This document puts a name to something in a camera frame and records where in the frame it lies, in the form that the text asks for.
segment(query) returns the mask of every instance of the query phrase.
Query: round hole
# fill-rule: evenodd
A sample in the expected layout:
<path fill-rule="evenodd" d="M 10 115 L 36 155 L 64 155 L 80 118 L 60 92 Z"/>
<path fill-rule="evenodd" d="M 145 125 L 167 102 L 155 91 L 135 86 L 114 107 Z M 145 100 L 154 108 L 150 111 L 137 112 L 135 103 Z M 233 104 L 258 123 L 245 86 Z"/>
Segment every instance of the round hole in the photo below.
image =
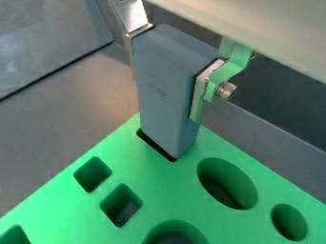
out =
<path fill-rule="evenodd" d="M 198 175 L 206 191 L 222 204 L 237 210 L 249 210 L 257 205 L 256 185 L 233 163 L 207 158 L 199 164 Z"/>
<path fill-rule="evenodd" d="M 179 233 L 167 233 L 158 236 L 150 244 L 195 244 L 186 235 Z"/>
<path fill-rule="evenodd" d="M 209 244 L 199 229 L 181 220 L 169 220 L 154 226 L 143 244 Z"/>
<path fill-rule="evenodd" d="M 308 235 L 308 222 L 292 206 L 281 204 L 272 211 L 273 224 L 280 234 L 292 241 L 301 241 Z"/>

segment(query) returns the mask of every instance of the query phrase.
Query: rectangular slot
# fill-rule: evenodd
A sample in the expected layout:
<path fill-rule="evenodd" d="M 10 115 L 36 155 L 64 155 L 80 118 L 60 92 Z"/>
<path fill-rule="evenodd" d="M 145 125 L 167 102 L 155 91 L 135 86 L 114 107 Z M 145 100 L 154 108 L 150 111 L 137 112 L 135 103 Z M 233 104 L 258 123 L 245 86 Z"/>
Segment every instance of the rectangular slot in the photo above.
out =
<path fill-rule="evenodd" d="M 142 129 L 137 131 L 141 139 L 158 151 L 158 153 L 166 157 L 170 162 L 177 162 L 177 158 L 171 157 L 170 154 L 159 147 L 159 145 L 150 139 L 150 137 L 143 133 Z"/>
<path fill-rule="evenodd" d="M 109 178 L 113 171 L 99 159 L 93 157 L 91 160 L 78 169 L 74 177 L 87 193 L 91 193 L 95 188 Z"/>
<path fill-rule="evenodd" d="M 101 209 L 113 223 L 122 227 L 137 214 L 142 205 L 143 201 L 137 193 L 127 185 L 122 184 L 102 201 Z"/>
<path fill-rule="evenodd" d="M 31 241 L 19 225 L 11 227 L 0 236 L 2 244 L 31 244 Z"/>

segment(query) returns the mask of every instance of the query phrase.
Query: silver screw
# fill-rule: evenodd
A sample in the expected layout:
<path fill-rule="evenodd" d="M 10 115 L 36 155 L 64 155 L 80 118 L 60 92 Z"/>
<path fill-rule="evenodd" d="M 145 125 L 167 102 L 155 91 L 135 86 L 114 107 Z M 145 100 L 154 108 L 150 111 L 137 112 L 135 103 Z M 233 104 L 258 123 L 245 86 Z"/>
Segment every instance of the silver screw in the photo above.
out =
<path fill-rule="evenodd" d="M 226 81 L 219 85 L 217 89 L 217 95 L 222 99 L 230 100 L 231 97 L 234 96 L 235 90 L 237 90 L 237 86 L 231 82 Z"/>

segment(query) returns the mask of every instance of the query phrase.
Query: metal bracket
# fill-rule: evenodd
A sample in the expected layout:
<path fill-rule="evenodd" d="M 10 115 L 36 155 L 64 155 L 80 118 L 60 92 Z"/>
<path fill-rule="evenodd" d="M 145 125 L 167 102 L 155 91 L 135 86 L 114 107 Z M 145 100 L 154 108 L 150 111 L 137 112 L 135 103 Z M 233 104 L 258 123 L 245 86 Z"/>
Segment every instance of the metal bracket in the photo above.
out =
<path fill-rule="evenodd" d="M 154 28 L 149 22 L 146 8 L 142 0 L 107 0 L 122 28 L 125 48 L 130 55 L 130 65 L 135 77 L 135 57 L 133 38 Z"/>
<path fill-rule="evenodd" d="M 195 122 L 202 120 L 205 100 L 211 102 L 214 95 L 231 99 L 237 86 L 230 79 L 247 67 L 254 51 L 223 37 L 221 44 L 221 59 L 203 70 L 197 77 L 190 118 Z"/>

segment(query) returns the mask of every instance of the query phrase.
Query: green foam tray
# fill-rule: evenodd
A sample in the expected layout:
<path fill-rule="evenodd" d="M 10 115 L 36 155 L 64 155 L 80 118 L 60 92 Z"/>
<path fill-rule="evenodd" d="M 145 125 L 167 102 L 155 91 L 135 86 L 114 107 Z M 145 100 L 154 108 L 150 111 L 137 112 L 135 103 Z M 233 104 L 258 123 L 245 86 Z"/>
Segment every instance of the green foam tray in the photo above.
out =
<path fill-rule="evenodd" d="M 173 163 L 139 128 L 138 114 L 4 215 L 2 244 L 139 244 L 165 233 L 195 244 L 326 243 L 325 204 L 209 129 Z M 210 195 L 206 180 L 237 209 Z M 123 225 L 127 202 L 139 210 Z"/>

